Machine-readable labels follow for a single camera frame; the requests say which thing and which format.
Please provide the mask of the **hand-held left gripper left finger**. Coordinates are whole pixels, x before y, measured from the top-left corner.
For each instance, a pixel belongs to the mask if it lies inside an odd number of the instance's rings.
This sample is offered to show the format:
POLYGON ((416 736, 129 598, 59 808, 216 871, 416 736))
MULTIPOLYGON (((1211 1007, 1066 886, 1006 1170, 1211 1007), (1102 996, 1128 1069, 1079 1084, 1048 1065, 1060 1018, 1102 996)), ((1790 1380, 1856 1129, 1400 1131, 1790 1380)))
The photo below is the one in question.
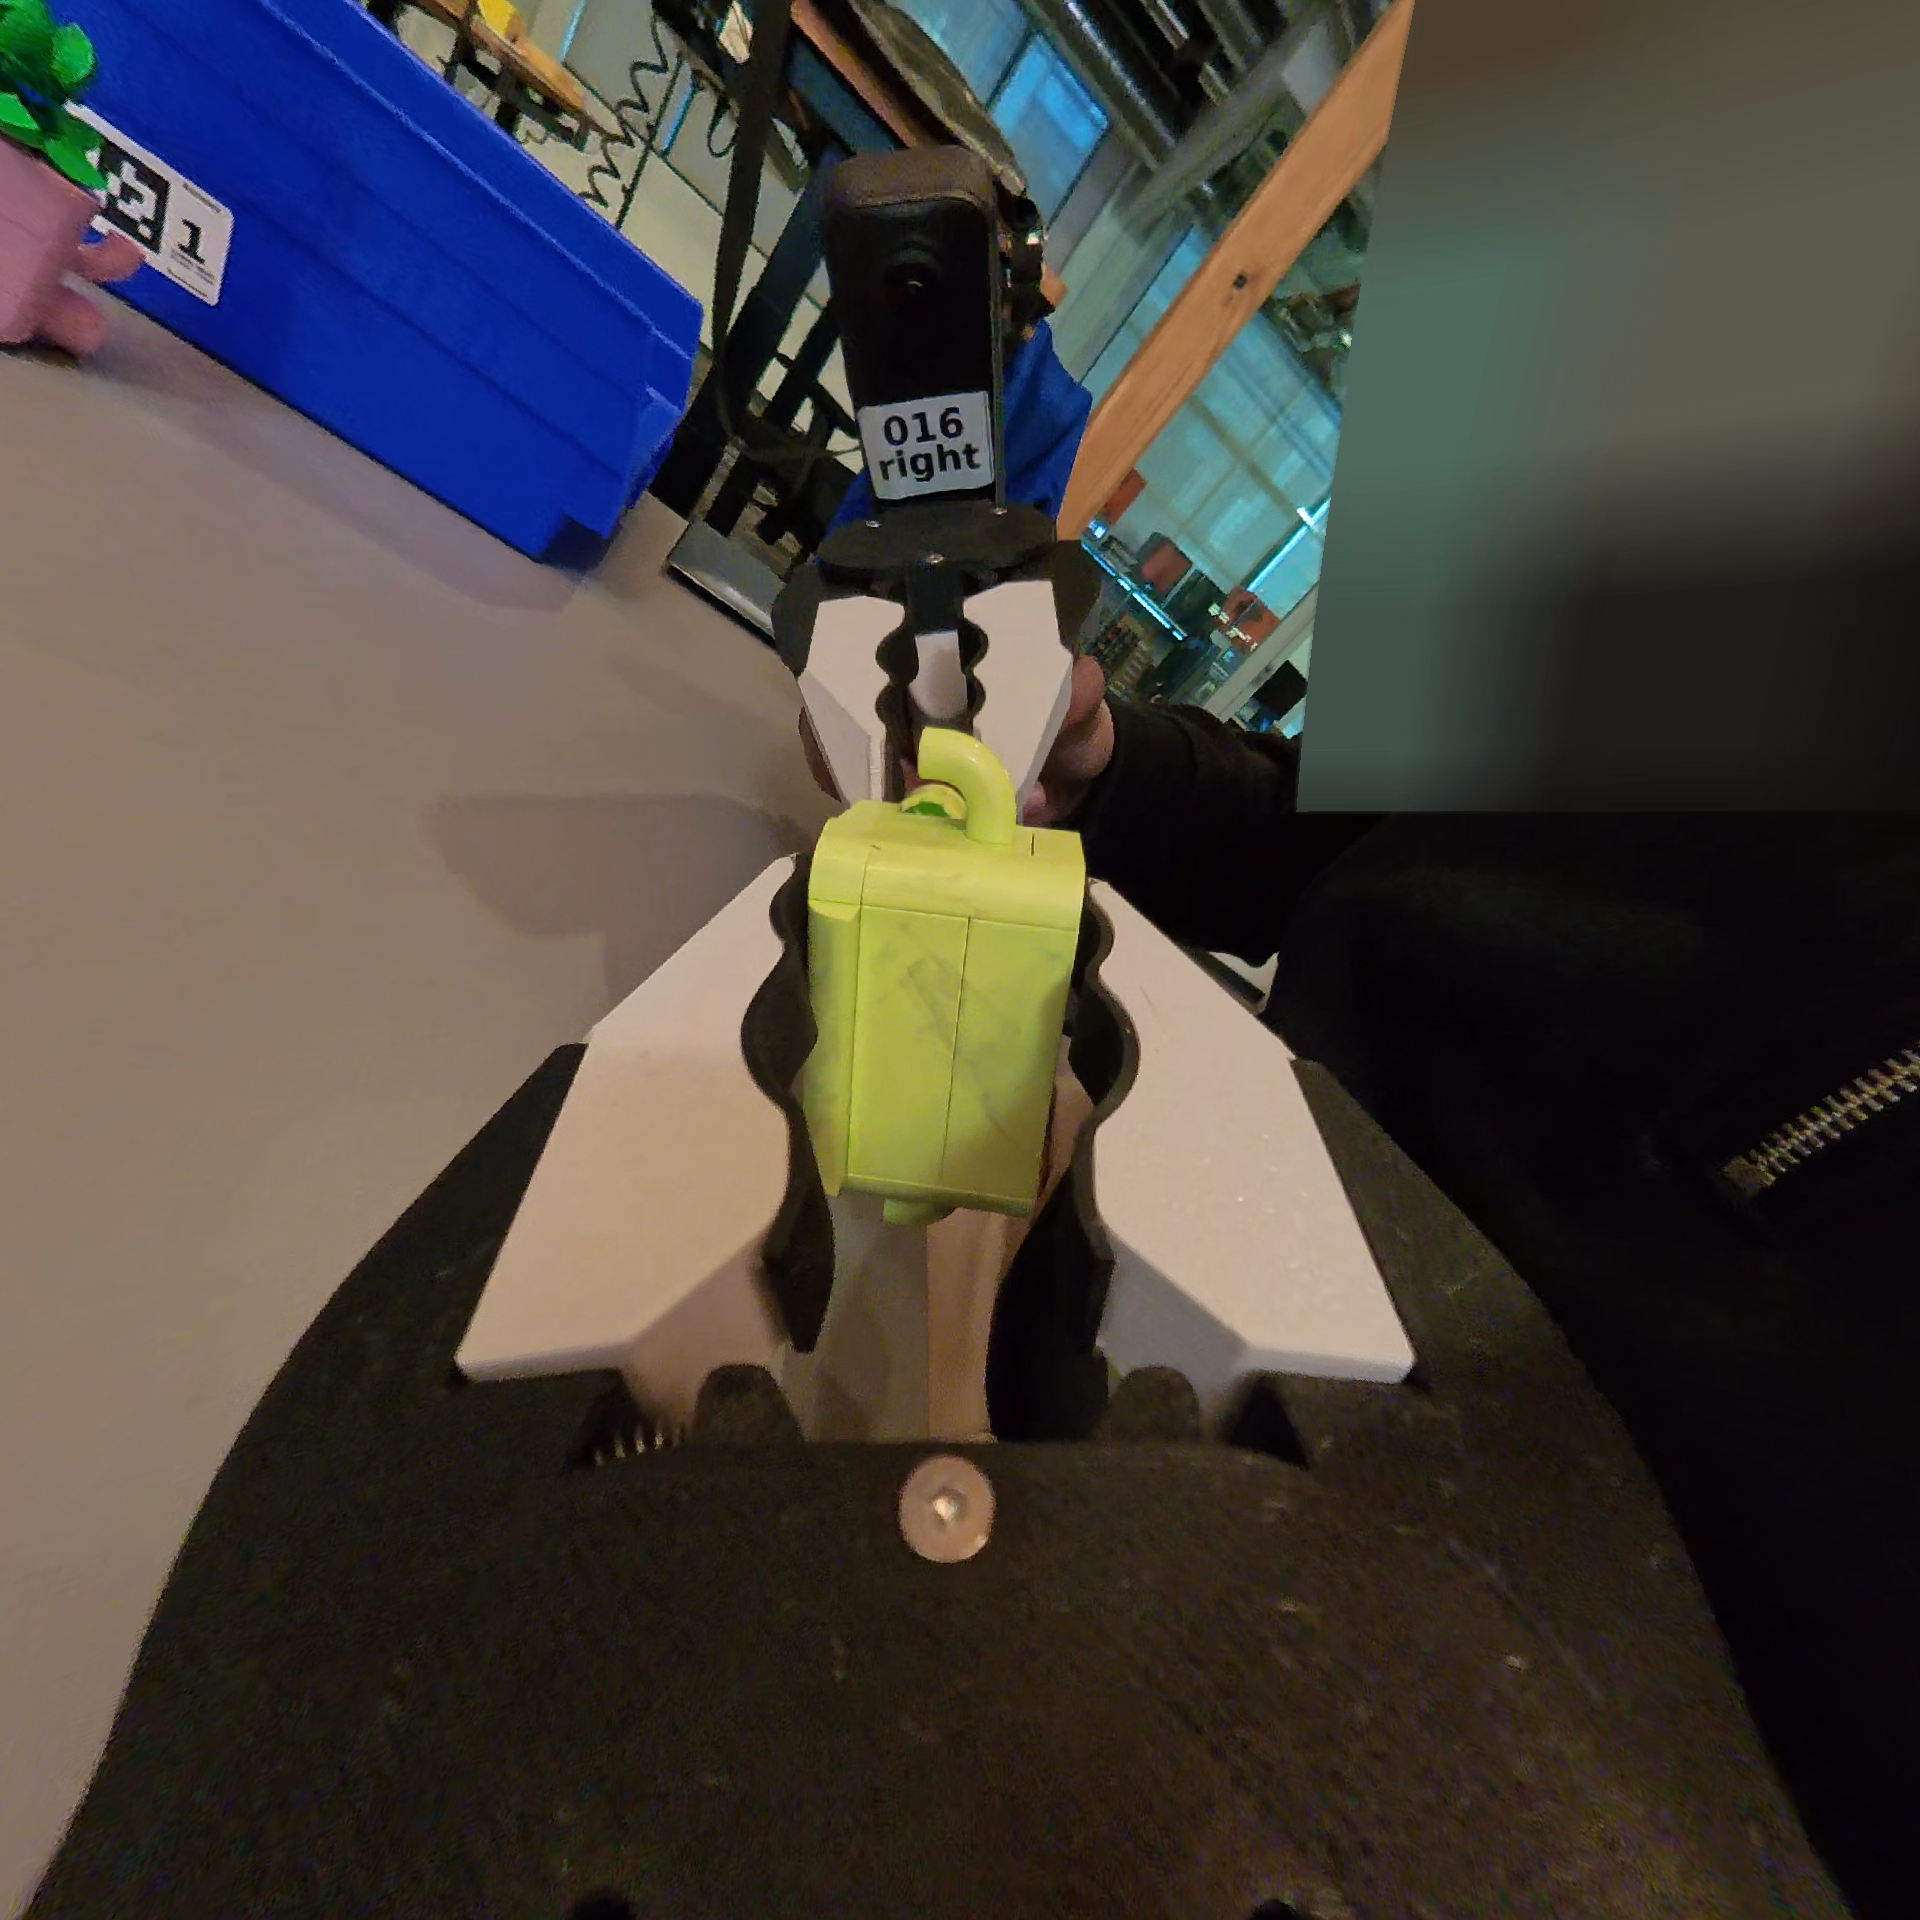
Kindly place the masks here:
POLYGON ((775 860, 589 1034, 468 1331, 468 1380, 612 1372, 645 1414, 817 1348, 834 1226, 801 857, 775 860))

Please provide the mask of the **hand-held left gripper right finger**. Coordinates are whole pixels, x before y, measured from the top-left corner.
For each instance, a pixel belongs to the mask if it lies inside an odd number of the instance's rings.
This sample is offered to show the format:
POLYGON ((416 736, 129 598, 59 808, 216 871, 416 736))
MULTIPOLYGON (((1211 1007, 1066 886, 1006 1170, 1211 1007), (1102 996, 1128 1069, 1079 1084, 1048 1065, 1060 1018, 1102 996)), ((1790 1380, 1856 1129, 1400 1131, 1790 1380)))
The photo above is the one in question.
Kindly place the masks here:
POLYGON ((1211 1426, 1258 1376, 1405 1383, 1419 1356, 1292 1053, 1112 885, 1089 903, 1132 1066, 1091 1136, 1096 1355, 1183 1375, 1211 1426))

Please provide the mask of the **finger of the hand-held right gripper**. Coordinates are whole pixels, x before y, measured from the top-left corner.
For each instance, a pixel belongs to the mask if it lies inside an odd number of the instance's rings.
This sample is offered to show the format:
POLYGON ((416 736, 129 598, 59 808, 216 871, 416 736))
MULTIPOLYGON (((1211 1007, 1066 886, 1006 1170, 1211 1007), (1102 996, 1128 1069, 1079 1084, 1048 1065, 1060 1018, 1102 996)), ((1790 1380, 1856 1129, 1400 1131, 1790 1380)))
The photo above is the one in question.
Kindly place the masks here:
POLYGON ((1006 771, 1016 821, 1039 791, 1073 698, 1074 652, 1050 578, 1010 581, 963 598, 967 731, 1006 771))
POLYGON ((798 672, 798 736, 817 786, 836 804, 905 800, 921 712, 921 665, 905 603, 876 594, 820 603, 798 672))

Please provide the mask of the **lime green toy brick figure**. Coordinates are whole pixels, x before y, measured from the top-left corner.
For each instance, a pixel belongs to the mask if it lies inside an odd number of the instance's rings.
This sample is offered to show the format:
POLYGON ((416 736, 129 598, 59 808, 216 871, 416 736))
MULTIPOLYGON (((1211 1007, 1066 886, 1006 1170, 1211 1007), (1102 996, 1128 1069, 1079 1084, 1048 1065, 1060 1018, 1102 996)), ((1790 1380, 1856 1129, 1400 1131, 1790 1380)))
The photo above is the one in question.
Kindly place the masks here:
POLYGON ((967 833, 864 800, 811 859, 808 1136, 829 1197, 875 1197, 893 1225, 1025 1219, 1044 1185, 1089 864, 1073 831, 1016 821, 1012 780, 973 735, 923 733, 919 777, 964 794, 967 833))

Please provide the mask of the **person's right forearm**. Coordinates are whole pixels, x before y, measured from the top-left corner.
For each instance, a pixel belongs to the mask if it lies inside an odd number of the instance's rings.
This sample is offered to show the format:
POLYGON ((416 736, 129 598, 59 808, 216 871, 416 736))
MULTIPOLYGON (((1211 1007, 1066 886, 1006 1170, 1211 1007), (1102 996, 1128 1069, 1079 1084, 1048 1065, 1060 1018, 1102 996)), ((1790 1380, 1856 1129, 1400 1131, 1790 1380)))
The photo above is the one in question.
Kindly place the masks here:
POLYGON ((1301 743, 1108 694, 1112 764, 1071 818, 1087 873, 1184 949, 1276 957, 1295 886, 1301 743))

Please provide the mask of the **person's right hand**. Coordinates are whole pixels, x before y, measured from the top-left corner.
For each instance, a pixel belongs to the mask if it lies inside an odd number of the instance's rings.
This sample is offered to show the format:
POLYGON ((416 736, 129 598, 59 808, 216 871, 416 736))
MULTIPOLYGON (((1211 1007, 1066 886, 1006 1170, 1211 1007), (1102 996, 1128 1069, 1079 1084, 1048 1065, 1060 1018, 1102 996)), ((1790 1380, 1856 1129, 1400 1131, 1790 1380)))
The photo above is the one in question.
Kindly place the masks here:
POLYGON ((1034 828, 1069 826, 1104 779, 1116 750, 1116 725, 1102 668, 1092 659, 1073 662, 1069 709, 1020 818, 1034 828))

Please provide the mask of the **blue cloth bag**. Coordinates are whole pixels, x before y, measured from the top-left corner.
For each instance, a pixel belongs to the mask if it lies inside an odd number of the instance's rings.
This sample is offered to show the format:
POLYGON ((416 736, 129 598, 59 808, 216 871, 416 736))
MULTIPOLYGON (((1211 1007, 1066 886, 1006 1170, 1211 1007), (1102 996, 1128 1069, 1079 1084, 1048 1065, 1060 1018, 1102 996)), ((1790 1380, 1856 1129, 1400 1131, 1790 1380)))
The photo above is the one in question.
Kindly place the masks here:
POLYGON ((1047 318, 1002 355, 1002 482, 1008 506, 1059 522, 1092 421, 1089 389, 1069 373, 1047 318))

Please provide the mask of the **blue plastic bin white tag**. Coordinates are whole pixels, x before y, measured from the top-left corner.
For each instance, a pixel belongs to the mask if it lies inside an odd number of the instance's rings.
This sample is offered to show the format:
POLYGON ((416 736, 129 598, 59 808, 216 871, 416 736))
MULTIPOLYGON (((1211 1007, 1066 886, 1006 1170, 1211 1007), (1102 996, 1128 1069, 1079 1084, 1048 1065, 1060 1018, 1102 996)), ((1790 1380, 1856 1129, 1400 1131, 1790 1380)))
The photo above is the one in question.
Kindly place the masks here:
POLYGON ((698 296, 348 3, 76 3, 116 298, 537 563, 684 421, 698 296))

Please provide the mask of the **pink brick pot with plant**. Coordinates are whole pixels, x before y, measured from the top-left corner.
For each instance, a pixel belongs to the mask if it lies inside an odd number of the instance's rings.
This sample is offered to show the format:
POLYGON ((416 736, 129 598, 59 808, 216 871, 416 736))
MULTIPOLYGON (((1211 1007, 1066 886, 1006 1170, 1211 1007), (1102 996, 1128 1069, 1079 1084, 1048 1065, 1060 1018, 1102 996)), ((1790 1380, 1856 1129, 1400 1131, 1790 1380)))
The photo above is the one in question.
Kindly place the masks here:
POLYGON ((87 32, 45 3, 3 7, 3 344, 91 359, 109 321, 78 284, 110 286, 144 265, 121 234, 97 236, 107 178, 101 132, 74 106, 98 76, 87 32))

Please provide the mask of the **black frame wooden table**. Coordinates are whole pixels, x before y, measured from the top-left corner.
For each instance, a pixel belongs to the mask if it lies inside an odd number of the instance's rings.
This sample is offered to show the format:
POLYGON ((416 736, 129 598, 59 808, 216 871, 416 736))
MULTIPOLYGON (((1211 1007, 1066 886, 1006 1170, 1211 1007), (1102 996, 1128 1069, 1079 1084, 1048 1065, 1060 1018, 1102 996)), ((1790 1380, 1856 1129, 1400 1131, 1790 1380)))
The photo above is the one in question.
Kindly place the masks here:
POLYGON ((994 177, 1006 365, 1053 312, 1044 219, 1012 146, 961 66, 901 7, 663 3, 654 17, 712 87, 718 106, 730 111, 732 146, 708 304, 708 366, 650 492, 674 515, 695 519, 732 457, 743 486, 768 477, 785 500, 798 500, 829 463, 824 451, 804 452, 793 430, 794 408, 839 341, 829 311, 753 433, 743 429, 762 375, 824 269, 829 170, 856 155, 896 150, 964 146, 982 157, 994 177), (762 270, 746 284, 762 175, 779 130, 798 141, 803 182, 762 270))

